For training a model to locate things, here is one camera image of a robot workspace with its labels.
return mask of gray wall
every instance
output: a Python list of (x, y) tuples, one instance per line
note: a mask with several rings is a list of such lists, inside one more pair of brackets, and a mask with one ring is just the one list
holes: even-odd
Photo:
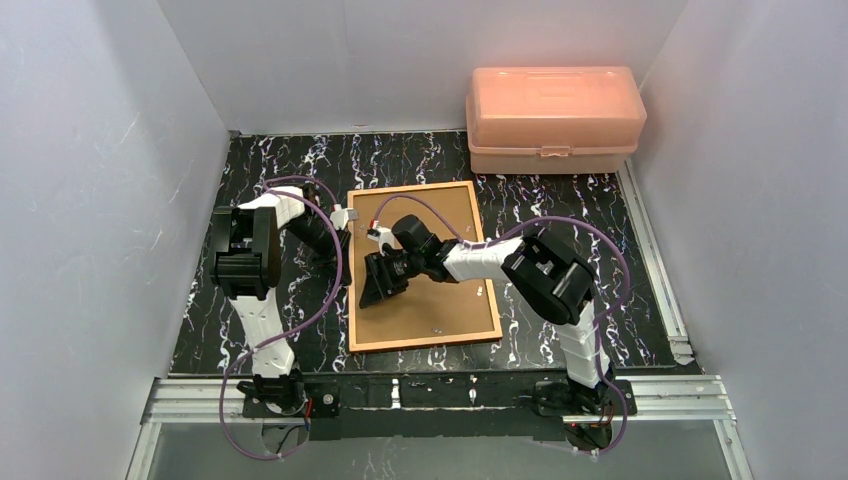
[(224, 124), (245, 133), (465, 125), (481, 66), (627, 65), (686, 0), (159, 0)]
[(844, 478), (848, 5), (693, 0), (634, 163), (758, 478)]
[(0, 478), (123, 478), (227, 132), (154, 0), (0, 5)]

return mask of brown board surface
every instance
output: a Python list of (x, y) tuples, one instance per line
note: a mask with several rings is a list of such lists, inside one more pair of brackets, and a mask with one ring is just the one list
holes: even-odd
[[(365, 255), (377, 251), (377, 243), (366, 237), (368, 224), (379, 205), (396, 193), (415, 195), (439, 211), (471, 241), (483, 240), (480, 213), (471, 182), (352, 190), (348, 206), (356, 209), (350, 259), (350, 351), (364, 352), (410, 347), (500, 340), (500, 316), (491, 280), (469, 280), (459, 284), (436, 283), (419, 275), (407, 290), (366, 309), (359, 308), (365, 286)], [(441, 239), (453, 238), (430, 210), (406, 198), (389, 202), (380, 214), (380, 225), (391, 228), (406, 215), (416, 215)]]

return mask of purple cable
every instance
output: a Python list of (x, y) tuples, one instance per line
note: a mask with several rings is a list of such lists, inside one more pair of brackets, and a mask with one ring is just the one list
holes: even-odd
[[(428, 210), (433, 212), (433, 214), (435, 214), (436, 217), (438, 217), (439, 220), (442, 223), (444, 223), (446, 227), (448, 227), (448, 230), (451, 231), (451, 233), (456, 237), (457, 240), (462, 241), (464, 243), (468, 243), (467, 241), (463, 240), (463, 238), (459, 234), (459, 232), (457, 232), (456, 229), (453, 228), (453, 226), (451, 226), (450, 223), (448, 223), (448, 221), (445, 219), (445, 217), (443, 217), (439, 212), (437, 212), (435, 210), (435, 208), (433, 208), (430, 204), (428, 204), (424, 200), (421, 200), (420, 198), (417, 198), (413, 195), (408, 195), (408, 194), (405, 194), (405, 193), (398, 193), (398, 194), (392, 195), (391, 197), (383, 200), (383, 203), (380, 204), (380, 206), (377, 208), (377, 211), (374, 213), (374, 219), (375, 220), (379, 219), (380, 212), (382, 212), (383, 207), (386, 206), (386, 204), (389, 203), (389, 201), (394, 200), (395, 198), (408, 198), (410, 200), (414, 200), (414, 201), (420, 203), (421, 205), (424, 205), (425, 207), (427, 207)], [(604, 383), (604, 385), (607, 386), (607, 388), (611, 389), (613, 392), (616, 393), (616, 395), (618, 395), (618, 398), (621, 399), (621, 405), (624, 407), (623, 413), (621, 415), (621, 430), (618, 431), (618, 435), (615, 436), (615, 438), (612, 440), (612, 442), (610, 442), (610, 444), (606, 448), (602, 448), (602, 449), (598, 450), (598, 453), (608, 453), (610, 450), (615, 448), (619, 444), (619, 442), (621, 442), (621, 439), (624, 437), (624, 432), (627, 430), (627, 399), (624, 397), (624, 394), (621, 393), (621, 390), (614, 383), (609, 381), (607, 379), (606, 375), (603, 374), (603, 368), (601, 366), (601, 348), (603, 348), (602, 343), (601, 343), (601, 340), (602, 340), (602, 338), (601, 338), (601, 319), (603, 319), (607, 315), (612, 314), (615, 310), (621, 308), (621, 306), (624, 305), (625, 300), (627, 300), (627, 298), (630, 296), (630, 268), (628, 268), (627, 262), (624, 260), (624, 255), (621, 253), (621, 250), (618, 249), (618, 247), (615, 245), (615, 243), (612, 240), (610, 240), (609, 237), (607, 237), (604, 234), (604, 232), (598, 230), (593, 225), (588, 224), (586, 222), (581, 222), (580, 220), (575, 220), (573, 218), (560, 217), (560, 216), (537, 217), (537, 218), (534, 218), (532, 220), (522, 222), (522, 223), (516, 225), (515, 227), (511, 228), (508, 232), (501, 235), (500, 237), (498, 237), (498, 238), (496, 238), (496, 239), (494, 239), (490, 242), (483, 242), (483, 243), (474, 244), (474, 245), (471, 246), (471, 248), (473, 248), (473, 249), (486, 248), (486, 247), (490, 247), (492, 245), (497, 245), (501, 242), (508, 240), (509, 238), (511, 238), (515, 234), (521, 232), (525, 228), (536, 225), (536, 224), (541, 223), (541, 222), (567, 223), (569, 225), (579, 227), (579, 228), (582, 228), (584, 230), (588, 230), (590, 233), (597, 235), (607, 245), (607, 247), (609, 247), (609, 249), (612, 250), (613, 256), (615, 256), (615, 259), (621, 265), (621, 272), (624, 274), (624, 279), (621, 282), (622, 290), (623, 290), (622, 294), (618, 297), (618, 299), (616, 299), (615, 302), (613, 302), (612, 305), (610, 305), (609, 308), (607, 308), (603, 312), (599, 313), (598, 315), (595, 315), (595, 318), (592, 320), (592, 323), (595, 326), (595, 348), (596, 348), (596, 351), (595, 351), (595, 366), (598, 369), (598, 376), (601, 377), (601, 381)]]
[[(320, 184), (315, 179), (312, 179), (312, 178), (309, 178), (309, 177), (304, 177), (304, 178), (315, 181), (315, 183), (317, 183), (319, 185), (323, 185), (323, 184)], [(232, 445), (233, 448), (236, 449), (236, 451), (238, 451), (242, 455), (244, 455), (248, 458), (252, 458), (254, 460), (277, 460), (277, 459), (286, 457), (288, 455), (291, 455), (292, 453), (299, 450), (304, 444), (302, 443), (302, 444), (292, 448), (288, 452), (285, 452), (285, 453), (282, 453), (282, 454), (277, 454), (277, 455), (257, 455), (255, 453), (249, 452), (249, 451), (245, 450), (244, 448), (242, 448), (242, 446), (239, 445), (235, 441), (232, 434), (230, 433), (230, 430), (227, 428), (226, 422), (224, 421), (224, 395), (227, 391), (227, 380), (230, 378), (230, 375), (232, 375), (233, 372), (235, 372), (236, 369), (242, 363), (245, 362), (245, 360), (247, 360), (248, 358), (253, 356), (253, 354), (256, 353), (259, 349), (266, 347), (266, 346), (276, 342), (277, 340), (281, 340), (283, 338), (291, 337), (292, 335), (297, 334), (301, 330), (312, 325), (316, 320), (318, 320), (318, 318), (322, 317), (325, 313), (327, 313), (327, 310), (330, 309), (330, 305), (332, 305), (333, 300), (336, 298), (336, 295), (339, 293), (339, 288), (341, 287), (341, 283), (342, 283), (342, 245), (341, 245), (341, 242), (339, 241), (339, 236), (336, 234), (336, 229), (333, 227), (333, 224), (332, 224), (332, 222), (330, 222), (330, 219), (327, 218), (327, 215), (324, 212), (322, 212), (321, 209), (318, 208), (318, 206), (315, 205), (314, 203), (310, 202), (309, 200), (306, 200), (303, 197), (297, 196), (295, 194), (288, 193), (288, 192), (278, 192), (278, 191), (273, 191), (273, 190), (268, 190), (266, 193), (271, 193), (271, 194), (277, 195), (279, 197), (293, 198), (295, 200), (303, 202), (304, 205), (311, 208), (312, 211), (315, 212), (318, 215), (319, 218), (321, 218), (321, 220), (324, 222), (324, 224), (330, 230), (330, 236), (333, 238), (333, 245), (336, 247), (336, 281), (335, 281), (335, 283), (333, 283), (333, 288), (330, 290), (330, 293), (327, 295), (327, 298), (324, 299), (324, 305), (314, 315), (309, 317), (308, 320), (306, 320), (305, 322), (301, 323), (300, 325), (296, 326), (295, 328), (293, 328), (291, 330), (285, 331), (285, 332), (283, 332), (279, 335), (275, 335), (275, 336), (273, 336), (273, 337), (271, 337), (267, 340), (259, 342), (259, 344), (254, 346), (252, 349), (248, 350), (247, 353), (245, 353), (244, 355), (242, 355), (241, 357), (236, 359), (236, 361), (234, 361), (232, 364), (230, 364), (230, 366), (224, 371), (224, 378), (221, 381), (221, 396), (218, 398), (218, 421), (220, 422), (221, 428), (224, 430), (224, 436), (227, 437), (227, 441), (230, 442), (230, 445)]]
[(333, 201), (333, 205), (339, 204), (339, 200), (336, 198), (336, 195), (333, 193), (332, 190), (327, 188), (327, 185), (325, 185), (323, 182), (321, 182), (321, 180), (318, 180), (317, 178), (307, 177), (306, 175), (288, 175), (285, 177), (269, 178), (268, 180), (262, 181), (262, 188), (264, 188), (265, 191), (268, 192), (271, 190), (271, 188), (275, 186), (279, 187), (279, 185), (271, 185), (272, 183), (283, 183), (291, 180), (306, 180), (312, 182), (315, 185), (318, 185), (319, 187), (323, 188), (324, 191), (327, 192), (327, 195), (330, 196), (330, 200)]

